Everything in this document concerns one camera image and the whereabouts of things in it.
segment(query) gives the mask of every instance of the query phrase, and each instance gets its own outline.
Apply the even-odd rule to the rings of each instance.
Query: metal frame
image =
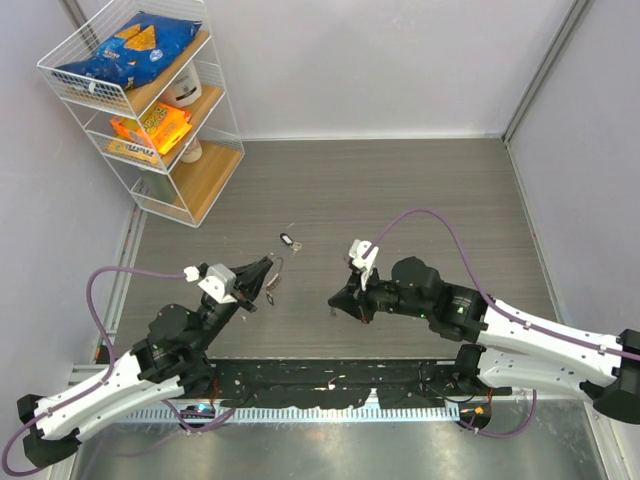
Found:
[[[531,104],[533,103],[535,97],[538,95],[538,92],[545,84],[547,78],[549,77],[549,73],[553,69],[553,66],[556,64],[557,60],[562,55],[562,52],[566,48],[568,41],[571,39],[573,32],[578,28],[580,22],[584,18],[585,14],[593,4],[594,0],[574,0],[573,4],[569,8],[567,15],[565,16],[558,33],[551,42],[551,45],[547,49],[545,56],[542,60],[542,63],[538,67],[536,74],[533,76],[533,79],[529,83],[527,90],[525,91],[518,108],[511,118],[509,122],[509,126],[505,131],[504,136],[502,137],[505,144],[508,145],[511,143],[511,139],[516,133],[516,130],[522,123],[522,120],[526,116]]]

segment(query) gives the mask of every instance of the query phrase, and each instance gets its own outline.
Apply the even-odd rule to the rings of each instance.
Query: white bracket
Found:
[[[187,282],[200,280],[200,272],[197,267],[187,267],[184,269],[184,273]],[[232,295],[235,283],[236,274],[218,263],[209,267],[207,274],[200,280],[198,286],[218,303],[236,303],[238,300]]]
[[[352,265],[360,271],[360,286],[362,290],[367,289],[367,282],[373,272],[373,268],[376,263],[376,256],[378,255],[378,247],[374,247],[367,258],[363,258],[364,254],[371,247],[371,242],[366,240],[354,240],[353,245],[349,249],[349,257],[352,258]]]

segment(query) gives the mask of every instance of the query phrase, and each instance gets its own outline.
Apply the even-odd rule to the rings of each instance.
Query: white wall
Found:
[[[594,2],[513,151],[564,320],[640,330],[640,3]],[[618,425],[638,474],[640,427]]]
[[[72,32],[58,0],[7,1],[0,20],[2,447],[19,426],[15,401],[64,389],[72,365],[88,360],[96,330],[84,284],[115,260],[131,211],[126,190],[36,69]],[[99,311],[107,284],[96,290]],[[21,442],[10,462],[31,467]]]
[[[205,1],[244,138],[501,134],[571,3]]]

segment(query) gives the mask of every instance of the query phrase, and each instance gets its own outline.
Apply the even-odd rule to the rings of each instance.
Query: gray floor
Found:
[[[377,314],[370,325],[329,316],[326,301],[348,276],[355,238],[372,240],[411,206],[439,210],[455,225],[485,287],[530,313],[553,310],[509,160],[499,140],[293,141],[247,143],[247,154],[197,230],[149,215],[136,266],[166,272],[205,261],[234,266],[270,252],[286,258],[276,306],[240,315],[212,345],[232,357],[452,357],[458,344],[424,320]],[[279,239],[302,243],[290,258]],[[470,285],[446,230],[434,219],[401,223],[381,245],[388,277],[416,255],[453,283]],[[169,302],[195,308],[195,285],[134,277],[116,338],[118,354],[147,334]]]
[[[494,402],[494,410],[491,429],[510,431],[526,417],[529,405]],[[114,425],[81,446],[71,478],[607,478],[581,402],[541,402],[527,432],[510,440],[482,438],[442,422],[231,425],[190,438],[176,430],[167,425]],[[163,446],[154,447],[165,439]],[[136,455],[145,451],[148,454]]]

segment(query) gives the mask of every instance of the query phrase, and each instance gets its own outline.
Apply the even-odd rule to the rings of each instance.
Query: white wire rack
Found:
[[[64,42],[38,62],[38,68],[60,98],[105,112],[137,118],[155,98],[143,107],[134,108],[124,89],[115,83],[70,73],[59,69],[61,65],[89,58],[95,49],[116,33],[136,13],[144,11],[169,17],[202,21],[203,32],[209,32],[208,17],[201,0],[111,0],[102,10]],[[199,45],[204,47],[206,41]],[[166,87],[179,73],[167,78]]]
[[[58,68],[91,57],[100,43],[138,12],[202,22],[194,41],[156,81],[125,91],[115,83]],[[244,155],[210,32],[203,0],[111,0],[38,62],[46,81],[136,203],[146,211],[192,227],[202,223]],[[192,128],[173,149],[161,155],[149,138],[146,145],[141,145],[114,133],[109,120],[119,115],[135,119],[146,135],[141,116],[190,62],[198,72],[203,93],[201,99],[186,107],[192,114]],[[221,103],[224,108],[216,108]],[[221,125],[224,129],[214,128]],[[195,138],[203,142],[205,154],[195,164],[183,164],[180,157]],[[208,184],[198,183],[200,179]]]

